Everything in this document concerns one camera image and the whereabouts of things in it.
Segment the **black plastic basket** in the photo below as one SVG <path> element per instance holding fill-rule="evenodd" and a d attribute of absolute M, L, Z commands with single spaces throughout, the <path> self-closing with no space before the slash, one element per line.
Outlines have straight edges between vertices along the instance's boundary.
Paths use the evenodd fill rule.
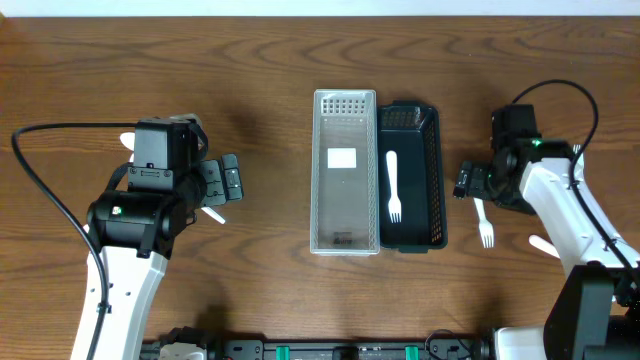
<path fill-rule="evenodd" d="M 395 100 L 377 109 L 380 243 L 401 253 L 426 253 L 447 245 L 444 171 L 437 109 L 417 100 Z M 389 180 L 386 155 L 397 155 L 397 190 Z M 389 200 L 397 194 L 400 220 L 392 221 Z"/>

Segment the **clear plastic basket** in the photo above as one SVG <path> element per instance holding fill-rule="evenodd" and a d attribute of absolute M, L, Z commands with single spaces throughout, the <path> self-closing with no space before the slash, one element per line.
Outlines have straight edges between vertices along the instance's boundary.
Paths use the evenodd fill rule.
<path fill-rule="evenodd" d="M 329 169 L 328 148 L 355 148 L 357 167 Z M 310 252 L 371 256 L 380 251 L 377 104 L 373 90 L 314 93 Z"/>

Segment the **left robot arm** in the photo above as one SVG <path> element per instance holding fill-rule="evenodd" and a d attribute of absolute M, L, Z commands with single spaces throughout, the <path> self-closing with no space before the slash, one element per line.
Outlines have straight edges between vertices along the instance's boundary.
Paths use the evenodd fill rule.
<path fill-rule="evenodd" d="M 236 155 L 209 160 L 207 151 L 195 114 L 136 124 L 132 161 L 88 209 L 88 236 L 101 262 L 87 263 L 73 358 L 137 358 L 176 237 L 196 222 L 197 210 L 211 213 L 243 198 Z"/>

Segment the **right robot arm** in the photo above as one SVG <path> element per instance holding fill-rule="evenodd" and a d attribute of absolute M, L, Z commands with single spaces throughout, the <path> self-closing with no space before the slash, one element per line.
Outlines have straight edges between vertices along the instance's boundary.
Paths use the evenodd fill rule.
<path fill-rule="evenodd" d="M 567 276 L 545 322 L 494 331 L 495 359 L 636 359 L 639 253 L 591 194 L 576 150 L 543 139 L 530 105 L 492 114 L 492 161 L 461 165 L 453 195 L 536 215 Z"/>

